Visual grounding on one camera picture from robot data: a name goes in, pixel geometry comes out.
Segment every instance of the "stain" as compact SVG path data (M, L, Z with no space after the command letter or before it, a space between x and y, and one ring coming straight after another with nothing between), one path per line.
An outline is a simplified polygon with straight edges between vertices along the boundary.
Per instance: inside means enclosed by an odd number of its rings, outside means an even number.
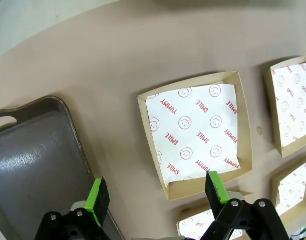
M262 135L263 131L260 126L257 126L256 130L257 130L258 135Z

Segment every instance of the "green tape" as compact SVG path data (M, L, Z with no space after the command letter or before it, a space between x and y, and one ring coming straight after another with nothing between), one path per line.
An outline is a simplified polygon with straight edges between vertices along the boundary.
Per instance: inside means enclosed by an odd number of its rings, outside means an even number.
M209 171L208 173L214 184L218 200L220 201L221 204L227 203L229 200L229 196L221 178L217 174L217 171Z
M88 198L86 200L85 207L84 207L88 212L93 214L96 223L100 227L101 227L101 225L99 224L98 219L96 217L96 214L94 212L94 205L95 205L95 201L96 201L96 198L98 196L98 193L99 193L99 188L100 188L101 181L102 181L101 178L95 179L94 184L92 186L92 189L91 189L91 191L88 195Z

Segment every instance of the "cardboard box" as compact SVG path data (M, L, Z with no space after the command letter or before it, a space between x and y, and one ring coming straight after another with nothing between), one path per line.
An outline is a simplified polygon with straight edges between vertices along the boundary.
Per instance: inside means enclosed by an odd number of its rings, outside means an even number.
M288 166L285 168L285 170L281 171L280 173L276 174L271 179L272 189L271 189L271 201L272 203L277 206L279 203L279 192L278 192L278 186L286 176L288 176L290 173L292 173L295 169L300 167L301 165L306 163L306 157L300 159L296 163L292 164L291 166ZM293 206L283 214L281 214L279 217L282 220L282 223L285 227L285 229L288 229L296 223L297 225L301 226L306 224L306 219L301 218L302 215L306 214L306 186L305 186L305 192L303 200L298 203L297 205Z
M254 194L251 193L251 192L245 192L245 191L241 191L240 192L243 197L244 197L244 200L247 201L248 203L250 204L253 204L254 202ZM180 217L179 217L179 221L177 222L176 226L177 226L177 232L179 235L182 235L183 233L180 232L180 224L181 221L184 221L184 220L189 220L189 219L193 219L193 217L197 214L200 214L200 213L203 213L203 212L206 212L210 210L210 205L209 203L205 204L205 205L202 205L202 206L196 206L196 207L192 207L190 209L187 209L183 212L181 212L180 214ZM187 224L200 224L199 222L194 222L194 220L192 220L192 222L188 221ZM185 236L185 237L191 237L191 238L194 238L194 239L198 239L198 237L200 236ZM249 239L249 236L247 235L247 233L243 230L242 231L242 236L240 237L236 237L235 238L236 240L248 240Z
M303 137L297 139L296 141L286 146L281 145L272 73L276 69L280 69L280 68L284 68L287 66L300 64L300 63L306 63L306 56L304 57L302 56L298 58L296 57L294 59L282 61L281 63L271 66L270 69L264 74L264 82L265 82L265 86L267 90L267 95L268 95L270 110L271 110L271 117L272 117L272 130L273 130L274 145L276 149L278 150L278 152L281 154L282 158L304 147L306 145L306 135L304 135Z
M165 191L168 200L180 199L190 195L198 194L204 191L205 188L205 178L195 178L191 180L175 181L168 184L165 187L164 180L160 171L158 164L158 159L156 156L156 149L153 142L153 137L149 125L149 118L146 108L146 98L148 96L158 94L161 92L166 92L170 90L177 90L180 88L187 87L197 87L210 84L233 84L235 86L236 101L237 101L237 130L238 130L238 145L237 145L237 158L241 169L237 169L230 172L221 173L223 183L232 181L245 173L252 170L252 144L251 144L251 133L249 128L249 120L247 107L245 102L245 96L243 92L243 87L238 72L228 71L214 73L204 76L198 76L191 79L175 82L166 86L159 87L157 89L151 90L144 94L138 96L138 104L143 120L144 130L146 133L148 145L153 157L153 161L157 170L159 180Z

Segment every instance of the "screw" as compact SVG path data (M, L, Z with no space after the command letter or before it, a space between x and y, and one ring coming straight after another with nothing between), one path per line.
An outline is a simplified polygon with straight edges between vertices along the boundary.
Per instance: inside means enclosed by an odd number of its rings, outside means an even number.
M238 206L238 201L232 201L231 204L233 207Z

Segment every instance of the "dark metal tray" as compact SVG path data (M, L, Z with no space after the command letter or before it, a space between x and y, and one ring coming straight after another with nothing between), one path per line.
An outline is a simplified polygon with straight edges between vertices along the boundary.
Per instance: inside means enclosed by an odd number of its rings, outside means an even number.
M64 215L86 200L94 177L61 99L45 96L4 116L17 123L0 127L0 230L32 240L46 212Z

